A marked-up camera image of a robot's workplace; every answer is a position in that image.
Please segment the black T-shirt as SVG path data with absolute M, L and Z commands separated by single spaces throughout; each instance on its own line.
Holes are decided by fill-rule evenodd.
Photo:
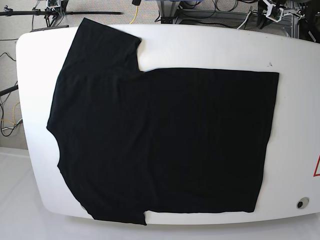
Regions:
M 141 39 L 83 19 L 57 77 L 47 130 L 58 169 L 96 220 L 145 212 L 252 213 L 279 74 L 140 71 Z

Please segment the red triangle sticker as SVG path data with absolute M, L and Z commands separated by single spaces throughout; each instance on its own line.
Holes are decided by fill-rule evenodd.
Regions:
M 317 164 L 316 164 L 313 176 L 314 177 L 320 176 L 320 157 L 317 160 Z

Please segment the round table grommet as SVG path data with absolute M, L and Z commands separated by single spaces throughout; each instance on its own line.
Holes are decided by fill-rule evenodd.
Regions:
M 298 209 L 304 209 L 308 206 L 309 203 L 310 199 L 308 197 L 303 197 L 297 202 L 296 207 Z

